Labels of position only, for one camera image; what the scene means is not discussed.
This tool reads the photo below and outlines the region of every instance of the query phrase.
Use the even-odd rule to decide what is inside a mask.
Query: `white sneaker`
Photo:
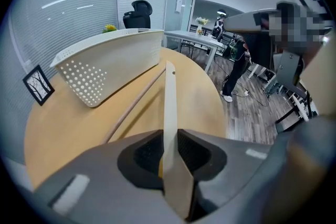
[[[223,95],[223,91],[220,91],[220,94],[226,102],[231,103],[233,101],[231,96]]]

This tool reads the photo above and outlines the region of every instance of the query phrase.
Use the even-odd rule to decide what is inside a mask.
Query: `yellow flower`
[[[106,25],[105,26],[107,30],[116,30],[117,28],[114,25]]]

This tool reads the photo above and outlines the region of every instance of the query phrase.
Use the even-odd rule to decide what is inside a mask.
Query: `wooden table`
[[[35,103],[25,136],[25,159],[33,187],[85,150],[99,145],[108,130],[168,60],[176,68],[178,128],[225,137],[219,94],[204,70],[188,57],[161,49],[160,63],[106,99],[87,107],[57,74],[55,92],[43,106]],[[111,141],[163,129],[165,75],[161,75],[118,128]]]
[[[207,73],[210,65],[212,63],[212,60],[215,57],[216,50],[218,47],[223,48],[223,44],[218,42],[216,39],[208,38],[207,36],[203,35],[197,35],[196,33],[182,31],[182,30],[176,30],[176,31],[165,31],[164,32],[164,42],[163,46],[167,47],[167,37],[173,37],[179,39],[179,46],[177,48],[178,51],[180,51],[181,48],[181,41],[182,40],[188,40],[191,42],[195,42],[204,46],[208,46],[211,48],[208,61],[206,62],[205,72]]]

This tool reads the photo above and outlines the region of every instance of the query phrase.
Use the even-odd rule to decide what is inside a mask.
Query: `framed tree artwork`
[[[39,105],[43,105],[55,91],[42,72],[40,65],[37,65],[25,76],[23,82]]]

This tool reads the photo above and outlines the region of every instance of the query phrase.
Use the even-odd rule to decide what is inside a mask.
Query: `white desk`
[[[197,35],[196,33],[182,31],[182,30],[165,31],[164,32],[164,40],[163,40],[163,46],[164,47],[167,47],[167,37],[178,38],[178,43],[179,43],[178,50],[180,50],[180,48],[181,48],[181,40],[182,39],[210,47],[211,51],[210,51],[209,58],[208,58],[208,61],[206,63],[206,67],[205,67],[205,70],[204,70],[206,73],[208,72],[209,67],[212,63],[212,60],[214,59],[217,47],[221,47],[221,48],[224,47],[224,45],[222,43],[219,43],[218,41],[216,41],[213,38],[210,39],[207,36]]]

